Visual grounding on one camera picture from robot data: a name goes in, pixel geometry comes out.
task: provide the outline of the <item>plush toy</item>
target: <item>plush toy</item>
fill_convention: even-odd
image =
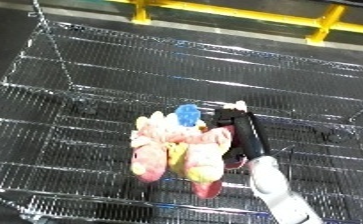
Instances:
[[[243,105],[229,104],[229,108]],[[222,188],[226,168],[238,168],[245,161],[224,164],[223,155],[231,147],[233,127],[208,130],[193,104],[181,105],[166,117],[155,112],[136,121],[132,133],[131,170],[143,182],[160,179],[166,166],[180,178],[191,182],[200,198],[213,198]]]
[[[150,118],[139,117],[136,131],[131,135],[131,171],[142,182],[159,180],[167,167],[165,146],[166,127],[162,112],[155,112]]]

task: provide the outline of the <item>wire basket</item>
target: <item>wire basket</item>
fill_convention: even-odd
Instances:
[[[170,173],[146,185],[129,171],[136,117],[195,103],[210,120],[242,99],[292,189],[327,223],[363,223],[363,65],[53,22],[34,7],[40,23],[0,82],[2,204],[35,222],[274,223],[245,169],[210,200]]]

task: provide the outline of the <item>wire shelf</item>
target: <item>wire shelf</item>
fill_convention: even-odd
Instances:
[[[227,171],[212,200],[197,199],[170,173],[144,185],[129,171],[138,116],[195,103],[209,120],[214,108],[243,99],[262,120],[293,190],[328,223],[363,223],[363,115],[347,122],[363,108],[363,65],[47,26],[34,30],[0,83],[0,191],[30,194],[24,214],[272,223],[247,170]],[[293,144],[292,154],[280,151]]]

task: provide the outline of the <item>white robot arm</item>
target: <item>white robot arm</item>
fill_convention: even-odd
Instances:
[[[250,186],[268,207],[279,224],[321,224],[322,219],[302,196],[291,191],[287,178],[279,170],[264,130],[247,110],[218,109],[217,126],[234,126],[234,140],[248,159]]]
[[[271,156],[249,161],[250,187],[267,205],[279,224],[321,224],[322,219],[299,194],[291,191],[288,180]]]

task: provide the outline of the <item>yellow metal bar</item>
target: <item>yellow metal bar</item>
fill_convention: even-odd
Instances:
[[[132,22],[135,24],[149,25],[151,20],[146,12],[146,0],[136,0],[135,1],[135,14]]]
[[[330,29],[339,22],[346,9],[347,7],[343,5],[331,5],[320,19],[320,28],[311,36],[306,37],[307,43],[310,45],[323,45],[323,40],[329,34]]]
[[[128,0],[108,0],[112,2],[122,2]],[[128,3],[135,3],[134,0],[129,0]],[[157,6],[168,9],[178,9],[193,12],[210,13],[223,16],[232,16],[246,19],[264,20],[269,22],[286,23],[300,26],[319,27],[317,19],[310,19],[297,16],[287,16],[273,13],[256,12],[242,9],[232,9],[219,6],[211,6],[205,4],[188,3],[181,1],[169,1],[169,0],[147,0],[146,4],[149,6]]]
[[[332,30],[349,31],[363,33],[363,25],[338,22],[332,26]]]
[[[157,6],[169,9],[186,10],[215,15],[231,16],[246,19],[263,20],[269,22],[300,25],[319,28],[313,35],[307,36],[306,40],[311,45],[322,45],[330,30],[349,31],[363,33],[363,25],[339,22],[345,13],[345,6],[330,5],[325,14],[319,19],[287,16],[273,13],[256,12],[250,10],[233,9],[205,4],[189,3],[171,0],[107,0],[111,2],[129,3],[136,5],[133,22],[137,24],[150,24],[150,18],[146,6]]]

